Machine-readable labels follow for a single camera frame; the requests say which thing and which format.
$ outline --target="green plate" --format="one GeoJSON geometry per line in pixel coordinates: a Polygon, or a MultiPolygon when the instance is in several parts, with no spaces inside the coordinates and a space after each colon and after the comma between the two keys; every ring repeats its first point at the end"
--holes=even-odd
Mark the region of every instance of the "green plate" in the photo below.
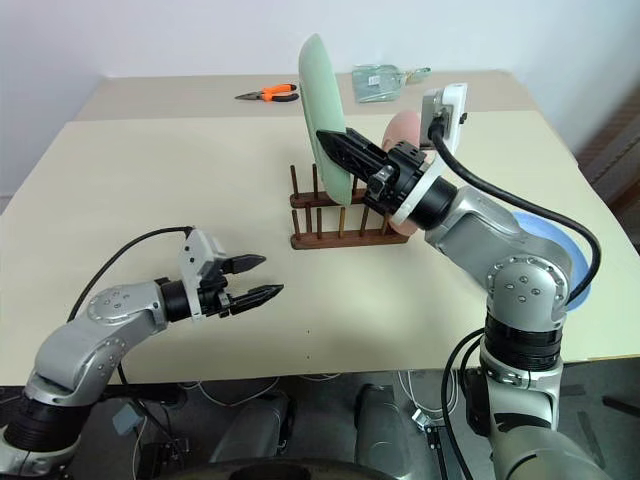
{"type": "Polygon", "coordinates": [[[334,202],[350,205],[351,175],[331,161],[316,138],[317,130],[346,131],[340,90],[319,35],[312,35],[302,46],[298,70],[304,118],[320,178],[334,202]]]}

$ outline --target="wooden peg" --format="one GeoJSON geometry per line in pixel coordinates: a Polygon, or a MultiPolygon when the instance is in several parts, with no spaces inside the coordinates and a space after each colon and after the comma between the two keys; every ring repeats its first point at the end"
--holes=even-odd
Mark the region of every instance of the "wooden peg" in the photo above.
{"type": "Polygon", "coordinates": [[[385,215],[384,220],[382,220],[382,227],[380,227],[380,235],[384,235],[385,233],[387,233],[388,226],[389,226],[389,217],[385,215]]]}
{"type": "Polygon", "coordinates": [[[300,235],[300,224],[298,223],[298,212],[295,210],[291,210],[291,216],[293,217],[293,229],[296,232],[296,240],[300,240],[302,235],[300,235]]]}
{"type": "Polygon", "coordinates": [[[293,197],[298,198],[300,195],[298,193],[298,177],[296,176],[296,167],[291,165],[289,167],[291,169],[291,182],[293,183],[293,197]]]}
{"type": "Polygon", "coordinates": [[[360,222],[360,236],[364,236],[364,231],[367,228],[367,217],[369,216],[369,207],[365,205],[364,211],[362,212],[362,221],[360,222]]]}
{"type": "Polygon", "coordinates": [[[318,167],[313,164],[313,198],[318,199],[318,167]]]}
{"type": "Polygon", "coordinates": [[[345,207],[340,207],[340,225],[338,227],[338,238],[344,237],[344,217],[347,213],[345,207]]]}
{"type": "Polygon", "coordinates": [[[311,227],[311,207],[309,205],[305,205],[304,215],[307,221],[307,233],[311,233],[313,231],[313,228],[311,227]]]}
{"type": "Polygon", "coordinates": [[[316,231],[318,232],[318,239],[322,239],[322,209],[318,208],[317,212],[317,227],[316,231]]]}

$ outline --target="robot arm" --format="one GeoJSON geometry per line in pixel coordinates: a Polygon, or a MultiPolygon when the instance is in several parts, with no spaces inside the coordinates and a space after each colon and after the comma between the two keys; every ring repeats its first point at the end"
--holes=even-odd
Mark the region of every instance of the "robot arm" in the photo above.
{"type": "MultiPolygon", "coordinates": [[[[448,94],[451,87],[425,97],[421,147],[433,146],[435,124],[443,133],[440,144],[455,148],[459,132],[452,130],[466,115],[459,101],[446,105],[443,99],[458,98],[452,93],[464,95],[465,89],[452,87],[448,94]]],[[[439,148],[436,161],[427,166],[425,154],[406,142],[387,153],[353,129],[316,135],[335,163],[367,184],[365,204],[413,221],[425,230],[429,244],[486,290],[483,374],[471,375],[467,418],[492,444],[496,478],[608,478],[556,431],[571,274],[567,252],[522,230],[509,211],[475,188],[458,189],[442,178],[440,155],[448,151],[439,148]]]]}
{"type": "Polygon", "coordinates": [[[169,323],[237,314],[262,305],[283,285],[264,285],[233,297],[225,274],[266,260],[229,258],[217,242],[193,230],[180,254],[182,280],[112,287],[90,300],[72,322],[42,344],[16,418],[0,430],[0,473],[40,476],[66,464],[80,432],[122,358],[169,323]]]}

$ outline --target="white wall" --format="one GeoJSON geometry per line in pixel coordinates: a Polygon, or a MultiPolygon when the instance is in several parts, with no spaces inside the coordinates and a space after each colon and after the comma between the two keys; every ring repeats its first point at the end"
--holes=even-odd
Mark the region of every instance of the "white wall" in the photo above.
{"type": "Polygon", "coordinates": [[[510,70],[574,150],[640,79],[638,0],[0,0],[0,18],[0,194],[100,76],[295,72],[313,32],[336,71],[510,70]]]}

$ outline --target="orange-handled pliers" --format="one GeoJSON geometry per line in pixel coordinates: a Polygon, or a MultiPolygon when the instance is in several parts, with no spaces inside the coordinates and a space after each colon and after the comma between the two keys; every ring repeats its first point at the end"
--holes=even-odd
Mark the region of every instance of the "orange-handled pliers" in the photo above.
{"type": "Polygon", "coordinates": [[[238,95],[238,100],[264,100],[265,102],[293,102],[297,100],[299,95],[292,93],[290,95],[278,95],[279,93],[293,92],[297,90],[292,83],[283,83],[275,87],[265,87],[259,92],[249,92],[244,95],[238,95]]]}

